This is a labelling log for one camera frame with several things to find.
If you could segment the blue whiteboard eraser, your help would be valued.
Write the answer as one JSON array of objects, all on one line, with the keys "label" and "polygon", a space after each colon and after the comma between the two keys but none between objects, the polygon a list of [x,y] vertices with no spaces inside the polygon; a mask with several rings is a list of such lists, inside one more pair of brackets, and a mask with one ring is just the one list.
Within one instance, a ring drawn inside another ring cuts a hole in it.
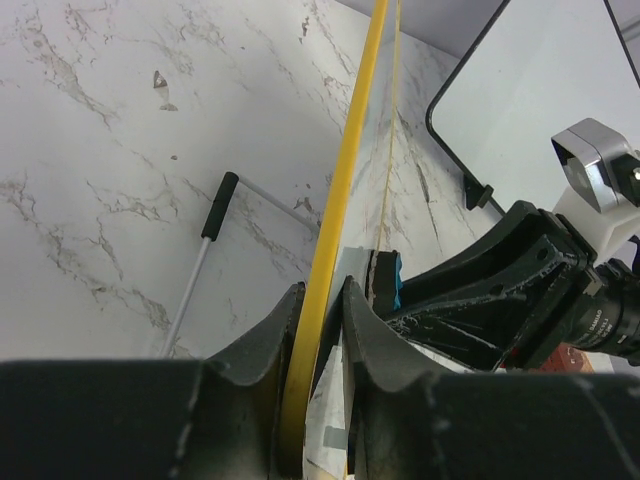
[{"label": "blue whiteboard eraser", "polygon": [[373,250],[366,274],[365,295],[379,316],[398,310],[401,306],[399,290],[402,288],[401,255],[397,250]]}]

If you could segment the red power cube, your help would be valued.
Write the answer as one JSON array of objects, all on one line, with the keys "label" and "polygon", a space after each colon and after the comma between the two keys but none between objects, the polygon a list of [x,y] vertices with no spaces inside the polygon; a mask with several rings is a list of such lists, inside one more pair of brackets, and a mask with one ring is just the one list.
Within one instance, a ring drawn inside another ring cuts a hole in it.
[{"label": "red power cube", "polygon": [[551,373],[593,373],[587,355],[567,344],[560,344],[539,368]]}]

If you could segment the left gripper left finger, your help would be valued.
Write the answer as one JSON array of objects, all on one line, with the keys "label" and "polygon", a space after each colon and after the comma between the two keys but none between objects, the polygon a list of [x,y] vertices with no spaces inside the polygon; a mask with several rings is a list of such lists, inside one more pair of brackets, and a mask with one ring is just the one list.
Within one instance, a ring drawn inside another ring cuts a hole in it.
[{"label": "left gripper left finger", "polygon": [[1,366],[5,479],[265,479],[305,295],[206,359]]}]

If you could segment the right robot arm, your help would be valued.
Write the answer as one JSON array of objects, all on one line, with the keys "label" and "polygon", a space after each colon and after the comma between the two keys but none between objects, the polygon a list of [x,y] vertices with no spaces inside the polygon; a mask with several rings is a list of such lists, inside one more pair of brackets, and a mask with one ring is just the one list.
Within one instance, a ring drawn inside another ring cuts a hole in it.
[{"label": "right robot arm", "polygon": [[407,280],[382,252],[374,312],[404,338],[476,371],[540,367],[560,345],[639,363],[639,270],[595,252],[561,214],[516,202],[484,236]]}]

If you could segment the black framed large whiteboard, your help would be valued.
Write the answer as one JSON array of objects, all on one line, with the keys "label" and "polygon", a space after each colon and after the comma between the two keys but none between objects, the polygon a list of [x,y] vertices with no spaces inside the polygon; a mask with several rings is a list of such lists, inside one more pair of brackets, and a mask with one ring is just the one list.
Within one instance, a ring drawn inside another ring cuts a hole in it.
[{"label": "black framed large whiteboard", "polygon": [[552,136],[593,118],[639,145],[639,75],[606,1],[505,1],[426,113],[431,136],[506,211],[568,186]]}]

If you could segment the yellow framed small whiteboard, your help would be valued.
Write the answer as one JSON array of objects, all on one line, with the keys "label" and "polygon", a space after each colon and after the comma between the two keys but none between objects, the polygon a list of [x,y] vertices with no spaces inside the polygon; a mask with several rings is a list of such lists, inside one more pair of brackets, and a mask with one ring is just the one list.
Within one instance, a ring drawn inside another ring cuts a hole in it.
[{"label": "yellow framed small whiteboard", "polygon": [[351,269],[349,247],[379,245],[393,158],[401,4],[378,1],[358,70],[287,372],[278,466],[303,476],[307,412],[330,311]]}]

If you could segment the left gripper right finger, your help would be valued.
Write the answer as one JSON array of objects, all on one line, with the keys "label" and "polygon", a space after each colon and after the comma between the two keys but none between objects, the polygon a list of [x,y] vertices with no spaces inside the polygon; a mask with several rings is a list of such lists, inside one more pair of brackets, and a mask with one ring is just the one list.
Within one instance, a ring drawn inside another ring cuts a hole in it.
[{"label": "left gripper right finger", "polygon": [[635,479],[631,375],[455,373],[342,289],[359,479]]}]

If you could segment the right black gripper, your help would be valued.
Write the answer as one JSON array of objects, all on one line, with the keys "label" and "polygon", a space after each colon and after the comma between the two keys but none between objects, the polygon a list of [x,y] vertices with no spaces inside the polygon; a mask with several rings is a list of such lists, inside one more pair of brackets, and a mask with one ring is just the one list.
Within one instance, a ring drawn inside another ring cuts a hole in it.
[{"label": "right black gripper", "polygon": [[563,214],[517,201],[477,242],[407,280],[384,322],[475,371],[528,370],[560,343],[595,250]]}]

